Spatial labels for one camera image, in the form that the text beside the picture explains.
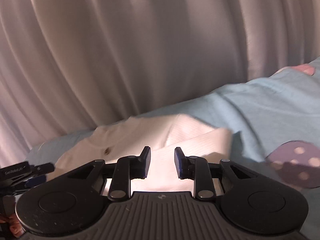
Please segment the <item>finger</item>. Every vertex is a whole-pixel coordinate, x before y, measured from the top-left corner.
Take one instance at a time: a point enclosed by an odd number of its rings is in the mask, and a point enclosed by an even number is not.
[[[10,231],[15,237],[19,237],[23,233],[23,229],[22,229],[22,226],[20,224],[11,225],[10,226]]]
[[[18,223],[20,223],[20,221],[19,221],[16,213],[13,213],[12,215],[10,215],[10,216],[9,216],[9,219],[10,219],[10,222],[9,222],[9,223],[10,223],[11,225],[12,225],[12,224],[18,224]]]
[[[0,223],[9,223],[10,219],[3,214],[0,214]]]

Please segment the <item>light blue cloth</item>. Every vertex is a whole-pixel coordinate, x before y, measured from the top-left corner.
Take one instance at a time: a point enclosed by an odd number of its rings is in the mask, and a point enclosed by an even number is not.
[[[225,85],[212,93],[190,101],[167,106],[141,115],[189,114],[215,127],[227,127],[234,133],[231,159],[273,179],[277,174],[264,158],[281,144],[292,140],[311,142],[320,148],[320,58],[310,65],[317,68],[313,76],[285,69],[269,78],[244,84]],[[35,148],[33,155],[42,161],[56,161],[64,151],[91,132],[63,137]],[[301,232],[312,240],[320,239],[320,188],[303,190],[309,214]]]

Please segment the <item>black bracket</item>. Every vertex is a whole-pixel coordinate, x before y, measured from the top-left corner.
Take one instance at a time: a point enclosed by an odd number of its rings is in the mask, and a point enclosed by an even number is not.
[[[194,180],[194,198],[213,202],[239,228],[257,234],[283,234],[300,228],[307,217],[306,199],[289,186],[228,159],[207,163],[201,157],[186,157],[179,147],[174,155],[178,177]],[[216,197],[212,178],[220,180],[222,196]]]
[[[150,147],[145,146],[140,156],[126,156],[118,159],[114,168],[108,198],[112,201],[124,201],[131,197],[131,179],[145,179],[151,161]]]

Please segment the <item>pink fabric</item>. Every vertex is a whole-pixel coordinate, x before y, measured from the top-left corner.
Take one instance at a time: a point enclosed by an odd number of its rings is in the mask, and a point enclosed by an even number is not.
[[[293,69],[298,70],[300,72],[303,72],[303,73],[305,73],[305,74],[307,74],[309,76],[314,75],[314,73],[316,72],[316,68],[315,67],[310,66],[308,64],[302,64],[302,65],[293,66],[293,67],[283,67],[282,69],[278,70],[276,73],[279,73],[279,72],[283,71],[286,68],[293,68]]]

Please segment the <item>logo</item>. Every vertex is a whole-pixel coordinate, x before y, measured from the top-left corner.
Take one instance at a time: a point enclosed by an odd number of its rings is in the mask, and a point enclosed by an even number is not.
[[[161,194],[161,195],[158,196],[158,198],[164,199],[164,198],[166,198],[166,195]]]
[[[18,172],[18,171],[22,171],[23,168],[24,168],[24,167],[20,167],[20,168],[11,170],[11,171],[6,171],[4,174],[5,174],[5,175],[8,175],[8,174],[11,174],[11,173],[15,173],[15,172]]]

